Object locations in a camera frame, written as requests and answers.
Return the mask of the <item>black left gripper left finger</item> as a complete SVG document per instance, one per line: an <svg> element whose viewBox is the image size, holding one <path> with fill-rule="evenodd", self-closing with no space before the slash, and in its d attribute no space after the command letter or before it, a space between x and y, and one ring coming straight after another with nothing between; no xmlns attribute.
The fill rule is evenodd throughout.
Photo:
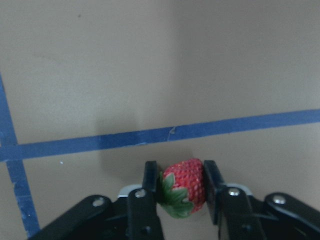
<svg viewBox="0 0 320 240"><path fill-rule="evenodd" d="M157 214L158 165L147 161L140 188L127 197L127 234L129 240L163 240L164 234Z"/></svg>

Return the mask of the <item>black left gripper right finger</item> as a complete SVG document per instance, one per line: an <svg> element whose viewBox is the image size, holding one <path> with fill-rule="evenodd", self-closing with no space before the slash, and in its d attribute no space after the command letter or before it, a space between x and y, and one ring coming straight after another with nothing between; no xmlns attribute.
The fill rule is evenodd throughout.
<svg viewBox="0 0 320 240"><path fill-rule="evenodd" d="M220 240L266 240L249 195L236 184L225 183L213 160L203 162L206 204Z"/></svg>

